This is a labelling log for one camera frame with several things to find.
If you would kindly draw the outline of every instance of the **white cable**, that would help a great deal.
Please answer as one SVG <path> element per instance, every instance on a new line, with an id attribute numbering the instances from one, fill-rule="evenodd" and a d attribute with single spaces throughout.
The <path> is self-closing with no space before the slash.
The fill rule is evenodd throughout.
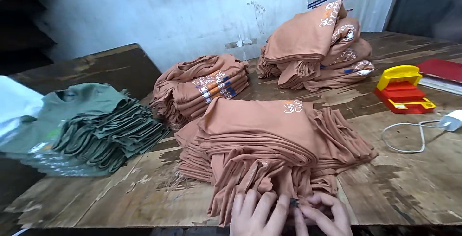
<path id="1" fill-rule="evenodd" d="M 22 230 L 18 231 L 17 233 L 15 233 L 15 234 L 13 234 L 13 235 L 11 235 L 11 236 L 18 236 L 19 234 L 21 234 L 21 233 L 27 231 L 28 229 L 29 229 L 29 228 L 27 228 L 27 229 L 22 229 Z"/>
<path id="2" fill-rule="evenodd" d="M 428 125 L 422 125 L 422 124 L 424 124 L 424 123 L 431 123 L 431 122 L 438 122 L 438 121 L 441 121 L 441 120 L 421 121 L 421 122 L 419 122 L 419 124 L 415 124 L 415 123 L 396 123 L 396 124 L 393 124 L 393 125 L 390 125 L 390 126 L 386 127 L 386 128 L 382 131 L 381 138 L 382 138 L 382 140 L 385 142 L 385 144 L 386 144 L 390 149 L 396 150 L 396 151 L 401 152 L 401 153 L 420 153 L 420 152 L 424 151 L 424 149 L 425 149 L 425 137 L 424 137 L 424 130 L 422 129 L 422 127 L 443 128 L 443 127 L 448 126 L 448 125 L 450 124 L 450 122 L 446 122 L 446 123 L 443 124 L 442 126 L 428 126 Z M 385 140 L 385 138 L 384 138 L 385 131 L 387 131 L 387 129 L 389 129 L 389 128 L 391 128 L 391 127 L 395 127 L 395 126 L 398 126 L 398 125 L 413 125 L 413 126 L 419 126 L 420 138 L 422 139 L 422 146 L 420 147 L 420 150 L 398 150 L 398 149 L 392 147 L 390 144 L 388 144 L 388 142 L 387 142 L 387 141 Z"/>

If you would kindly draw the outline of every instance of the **white wall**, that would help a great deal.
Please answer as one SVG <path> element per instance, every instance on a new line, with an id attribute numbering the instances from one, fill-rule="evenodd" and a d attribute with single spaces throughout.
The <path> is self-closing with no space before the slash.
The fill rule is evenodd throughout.
<path id="1" fill-rule="evenodd" d="M 161 71 L 176 62 L 205 54 L 228 52 L 241 60 L 258 57 L 266 38 L 293 15 L 306 11 L 307 0 L 40 0 L 48 10 L 38 27 L 57 45 L 49 51 L 55 61 L 69 60 L 125 44 L 139 43 Z M 366 3 L 350 15 L 381 31 L 391 4 Z M 384 15 L 368 15 L 367 8 Z M 225 44 L 257 39 L 257 44 L 226 49 Z"/>

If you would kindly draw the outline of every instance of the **power adapter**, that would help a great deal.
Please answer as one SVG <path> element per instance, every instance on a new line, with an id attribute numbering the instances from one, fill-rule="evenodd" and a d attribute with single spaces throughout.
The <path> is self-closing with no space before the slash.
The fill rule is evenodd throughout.
<path id="1" fill-rule="evenodd" d="M 439 121 L 439 126 L 443 126 L 448 132 L 455 132 L 462 126 L 462 110 L 455 110 L 444 116 L 441 121 Z"/>
<path id="2" fill-rule="evenodd" d="M 429 125 L 423 125 L 424 123 L 432 123 L 432 122 L 438 122 L 436 126 L 429 126 Z M 422 146 L 420 147 L 420 150 L 398 150 L 391 146 L 384 138 L 385 131 L 387 131 L 391 127 L 395 127 L 398 125 L 413 125 L 413 126 L 419 126 L 420 130 L 420 138 L 422 139 Z M 421 121 L 418 124 L 415 123 L 396 123 L 393 125 L 390 125 L 386 127 L 381 134 L 382 140 L 385 142 L 385 144 L 393 150 L 396 150 L 401 153 L 419 153 L 424 151 L 425 149 L 425 137 L 424 137 L 424 130 L 422 127 L 428 127 L 428 128 L 442 128 L 445 129 L 448 132 L 454 132 L 458 128 L 462 126 L 462 110 L 455 110 L 451 112 L 448 115 L 445 115 L 441 120 L 434 120 L 434 121 Z"/>

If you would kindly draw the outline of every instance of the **hand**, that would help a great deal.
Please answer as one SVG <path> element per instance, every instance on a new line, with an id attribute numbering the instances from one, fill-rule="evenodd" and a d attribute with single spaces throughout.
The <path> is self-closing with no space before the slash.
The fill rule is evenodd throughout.
<path id="1" fill-rule="evenodd" d="M 236 194 L 231 213 L 230 236 L 279 236 L 286 223 L 290 197 L 281 195 L 271 217 L 268 215 L 278 196 L 266 192 L 257 204 L 257 192 L 250 189 L 246 195 Z"/>
<path id="2" fill-rule="evenodd" d="M 313 196 L 308 197 L 307 201 L 313 206 L 323 204 L 330 207 L 332 215 L 334 215 L 334 221 L 332 222 L 318 209 L 301 205 L 300 208 L 294 208 L 293 210 L 297 236 L 308 236 L 308 229 L 303 215 L 316 222 L 327 236 L 353 236 L 350 217 L 346 210 L 347 208 L 340 200 L 331 195 L 316 192 Z"/>

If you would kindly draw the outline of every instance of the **worn wooden tabletop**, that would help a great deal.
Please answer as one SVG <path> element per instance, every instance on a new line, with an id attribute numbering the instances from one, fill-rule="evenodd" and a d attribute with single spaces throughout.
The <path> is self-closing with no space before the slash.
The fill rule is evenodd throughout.
<path id="1" fill-rule="evenodd" d="M 437 108 L 426 115 L 391 113 L 372 93 L 382 71 L 430 58 L 462 63 L 462 44 L 391 32 L 362 33 L 373 47 L 378 68 L 366 80 L 315 93 L 278 89 L 277 79 L 258 79 L 250 61 L 250 86 L 236 99 L 302 100 L 315 108 L 339 109 L 380 155 L 371 163 L 338 176 L 339 198 L 353 224 L 462 224 L 462 131 L 425 129 L 426 149 L 400 154 L 387 149 L 380 132 L 398 122 L 437 120 L 462 108 L 462 97 L 426 87 Z M 387 136 L 392 145 L 420 148 L 416 127 L 399 127 Z M 46 177 L 17 198 L 6 211 L 23 212 L 24 227 L 214 226 L 206 211 L 212 187 L 194 180 L 172 184 L 181 148 L 170 137 L 130 160 L 111 177 Z"/>

